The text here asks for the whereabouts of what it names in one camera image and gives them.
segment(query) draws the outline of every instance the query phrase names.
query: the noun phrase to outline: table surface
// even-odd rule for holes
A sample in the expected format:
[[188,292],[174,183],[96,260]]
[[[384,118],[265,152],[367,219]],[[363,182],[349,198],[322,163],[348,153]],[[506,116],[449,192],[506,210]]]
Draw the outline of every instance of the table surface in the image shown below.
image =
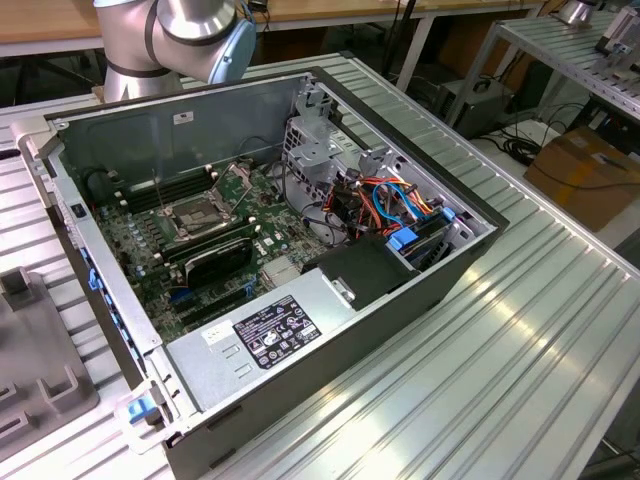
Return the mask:
[[[245,76],[310,66],[510,226],[440,305],[207,478],[576,478],[640,376],[640,272],[357,60],[325,55]],[[0,148],[13,145],[7,125],[17,118],[96,102],[85,95],[2,110]],[[378,144],[344,113],[351,131]],[[19,161],[0,162],[0,240],[0,270],[26,258],[47,276],[102,399],[0,463],[0,478],[172,478],[159,447],[144,456],[126,447],[112,414],[126,384]]]
[[[421,0],[416,12],[464,8],[520,6],[514,0]],[[270,22],[322,18],[392,15],[395,0],[269,0]],[[22,42],[70,40],[101,35],[91,0],[20,0],[0,2],[0,45]],[[256,21],[264,23],[263,15]]]

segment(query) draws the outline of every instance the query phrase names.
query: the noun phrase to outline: cardboard box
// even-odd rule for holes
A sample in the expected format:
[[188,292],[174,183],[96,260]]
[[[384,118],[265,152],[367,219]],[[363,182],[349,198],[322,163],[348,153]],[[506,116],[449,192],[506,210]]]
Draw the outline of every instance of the cardboard box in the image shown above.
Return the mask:
[[545,146],[524,178],[596,232],[640,194],[640,164],[587,127]]

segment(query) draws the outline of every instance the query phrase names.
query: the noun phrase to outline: aluminum work table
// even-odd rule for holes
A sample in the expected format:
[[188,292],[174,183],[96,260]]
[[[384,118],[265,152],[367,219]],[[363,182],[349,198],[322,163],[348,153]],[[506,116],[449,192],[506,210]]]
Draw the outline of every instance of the aluminum work table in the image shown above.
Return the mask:
[[[576,478],[640,376],[640,273],[359,61],[327,55],[247,76],[312,65],[510,227],[434,310],[206,478]],[[6,125],[18,117],[96,102],[7,109],[0,146],[12,146]],[[375,143],[357,119],[343,121]],[[137,456],[118,429],[126,383],[19,160],[0,162],[0,239],[2,269],[45,275],[101,397],[0,464],[0,478],[172,478],[160,447]]]
[[[510,53],[512,55],[515,54],[514,50],[523,50],[562,74],[562,77],[556,81],[540,102],[538,113],[547,106],[553,105],[554,98],[562,90],[566,81],[572,80],[633,118],[640,120],[638,80],[635,80],[635,85],[629,85],[594,70],[596,62],[604,58],[602,53],[596,51],[596,43],[614,18],[615,14],[613,13],[594,12],[590,22],[591,28],[586,29],[565,25],[553,17],[495,22],[487,33],[478,55],[467,73],[460,88],[460,94],[449,109],[446,123],[454,125],[455,119],[458,118],[465,100],[471,93],[476,79],[493,51],[496,41],[501,38],[511,44]],[[496,75],[501,74],[505,66],[503,62]]]

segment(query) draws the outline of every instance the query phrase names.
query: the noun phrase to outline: open computer chassis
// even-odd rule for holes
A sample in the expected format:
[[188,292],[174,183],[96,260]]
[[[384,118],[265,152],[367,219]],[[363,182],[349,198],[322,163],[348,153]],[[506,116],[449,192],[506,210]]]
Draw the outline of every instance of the open computer chassis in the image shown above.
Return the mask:
[[507,226],[321,69],[12,130],[135,387],[127,440],[162,442],[178,478],[432,308]]

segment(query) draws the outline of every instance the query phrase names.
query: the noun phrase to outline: wooden desk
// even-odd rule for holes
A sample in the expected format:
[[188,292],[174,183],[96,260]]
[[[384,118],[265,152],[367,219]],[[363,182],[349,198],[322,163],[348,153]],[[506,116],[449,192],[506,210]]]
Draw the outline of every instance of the wooden desk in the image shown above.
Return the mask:
[[[269,29],[294,30],[332,25],[391,21],[396,0],[269,0]],[[406,89],[431,25],[438,16],[529,10],[538,14],[542,0],[421,0],[412,17],[421,21],[405,59],[398,87]],[[256,14],[258,30],[266,17]],[[0,57],[102,48],[92,0],[0,1]]]

